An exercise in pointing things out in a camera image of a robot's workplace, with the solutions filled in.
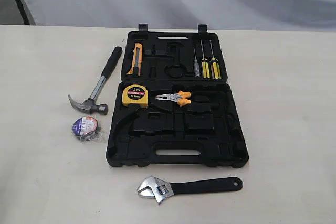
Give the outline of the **black plastic tool case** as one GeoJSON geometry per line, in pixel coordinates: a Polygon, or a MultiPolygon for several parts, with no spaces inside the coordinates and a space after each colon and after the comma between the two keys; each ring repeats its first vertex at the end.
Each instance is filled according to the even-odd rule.
{"type": "Polygon", "coordinates": [[[243,167],[249,160],[231,88],[227,82],[222,49],[217,34],[206,25],[196,32],[149,31],[147,24],[127,37],[121,69],[121,83],[112,116],[106,160],[113,167],[150,164],[203,164],[208,167],[243,167]],[[202,50],[208,61],[210,78],[202,75],[202,50]],[[212,41],[221,79],[211,72],[212,41]],[[128,75],[134,44],[143,45],[141,75],[128,75]],[[194,76],[194,53],[200,77],[194,76]],[[139,84],[149,92],[148,107],[122,105],[122,92],[139,84]],[[191,104],[155,98],[179,91],[191,93],[191,104]]]}

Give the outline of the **claw hammer black handle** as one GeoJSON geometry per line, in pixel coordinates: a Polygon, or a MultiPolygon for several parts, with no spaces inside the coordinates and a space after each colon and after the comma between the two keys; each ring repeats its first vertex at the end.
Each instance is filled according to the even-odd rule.
{"type": "Polygon", "coordinates": [[[120,57],[122,54],[122,48],[120,46],[116,46],[113,49],[111,56],[109,57],[101,76],[94,87],[90,97],[86,99],[83,103],[79,103],[75,101],[70,95],[68,95],[69,102],[71,106],[77,111],[83,112],[85,114],[93,114],[99,113],[101,115],[107,115],[108,113],[108,105],[107,104],[96,104],[96,100],[104,87],[105,82],[113,73],[120,57]]]}

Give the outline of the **black electrical tape roll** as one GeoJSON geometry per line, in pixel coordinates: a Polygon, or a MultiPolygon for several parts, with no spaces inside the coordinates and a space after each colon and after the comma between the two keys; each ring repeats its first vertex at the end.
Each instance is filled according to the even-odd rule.
{"type": "Polygon", "coordinates": [[[98,120],[92,116],[77,119],[71,126],[71,132],[81,142],[104,142],[106,140],[98,120]]]}

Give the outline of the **adjustable wrench black handle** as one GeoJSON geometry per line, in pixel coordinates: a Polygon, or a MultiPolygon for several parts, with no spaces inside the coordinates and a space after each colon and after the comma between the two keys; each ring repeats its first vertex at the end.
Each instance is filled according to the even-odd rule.
{"type": "Polygon", "coordinates": [[[141,198],[155,199],[158,204],[164,200],[183,194],[204,194],[239,191],[243,188],[243,181],[238,177],[226,177],[198,180],[183,183],[170,183],[157,177],[147,177],[137,188],[141,198]]]}

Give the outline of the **yellow tape measure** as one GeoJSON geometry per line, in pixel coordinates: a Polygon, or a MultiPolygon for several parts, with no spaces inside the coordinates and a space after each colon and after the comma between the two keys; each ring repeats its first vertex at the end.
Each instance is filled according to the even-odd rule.
{"type": "Polygon", "coordinates": [[[137,104],[140,108],[148,107],[149,92],[146,87],[139,84],[127,86],[122,92],[122,105],[128,107],[130,104],[137,104]]]}

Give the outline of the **orange utility knife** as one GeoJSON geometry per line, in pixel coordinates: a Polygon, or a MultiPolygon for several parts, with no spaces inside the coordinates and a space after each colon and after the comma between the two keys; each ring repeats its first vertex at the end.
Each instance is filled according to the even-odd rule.
{"type": "Polygon", "coordinates": [[[140,76],[141,75],[141,64],[142,64],[142,51],[143,45],[141,43],[134,44],[132,66],[127,72],[128,75],[140,76]]]}

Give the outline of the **clear voltage tester screwdriver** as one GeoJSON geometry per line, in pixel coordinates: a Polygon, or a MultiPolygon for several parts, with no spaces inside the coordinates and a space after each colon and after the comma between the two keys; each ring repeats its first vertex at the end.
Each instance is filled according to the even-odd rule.
{"type": "Polygon", "coordinates": [[[195,77],[200,77],[200,69],[199,69],[199,64],[198,64],[198,60],[197,60],[197,56],[196,56],[196,51],[195,51],[195,47],[193,47],[193,53],[194,53],[194,76],[195,77]]]}

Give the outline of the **yellow black screwdriver left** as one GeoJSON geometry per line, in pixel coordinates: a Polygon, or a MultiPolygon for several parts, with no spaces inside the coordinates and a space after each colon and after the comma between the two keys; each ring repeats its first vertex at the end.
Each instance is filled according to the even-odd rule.
{"type": "Polygon", "coordinates": [[[203,47],[203,42],[202,40],[200,40],[200,46],[201,46],[201,50],[202,50],[202,59],[201,59],[201,62],[202,62],[202,75],[203,75],[203,78],[210,78],[210,71],[209,71],[209,65],[208,65],[208,61],[205,57],[205,54],[204,54],[204,47],[203,47]]]}

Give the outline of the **yellow black screwdriver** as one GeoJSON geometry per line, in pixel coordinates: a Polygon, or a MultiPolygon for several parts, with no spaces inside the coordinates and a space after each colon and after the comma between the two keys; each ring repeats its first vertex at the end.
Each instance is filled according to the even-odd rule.
{"type": "Polygon", "coordinates": [[[201,46],[201,50],[202,50],[202,59],[201,59],[201,62],[202,62],[202,75],[203,75],[203,78],[210,78],[210,71],[209,71],[209,65],[208,65],[208,61],[205,57],[205,54],[204,54],[204,47],[203,47],[203,42],[202,40],[200,40],[200,46],[201,46]]]}
{"type": "Polygon", "coordinates": [[[212,58],[211,58],[211,72],[212,72],[212,78],[213,79],[221,79],[221,70],[219,67],[219,63],[217,58],[214,55],[214,51],[213,51],[213,44],[212,41],[209,40],[209,44],[210,44],[210,48],[211,48],[211,54],[212,54],[212,58]]]}

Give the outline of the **yellow black screwdriver right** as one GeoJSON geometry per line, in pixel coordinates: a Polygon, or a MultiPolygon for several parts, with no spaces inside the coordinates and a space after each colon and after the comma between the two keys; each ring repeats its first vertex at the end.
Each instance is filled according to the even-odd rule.
{"type": "Polygon", "coordinates": [[[214,55],[214,51],[213,51],[213,44],[212,41],[209,40],[209,44],[210,44],[210,48],[211,48],[211,54],[212,54],[212,58],[211,58],[211,72],[212,72],[212,78],[213,79],[221,79],[221,70],[219,67],[219,63],[217,58],[214,55]]]}

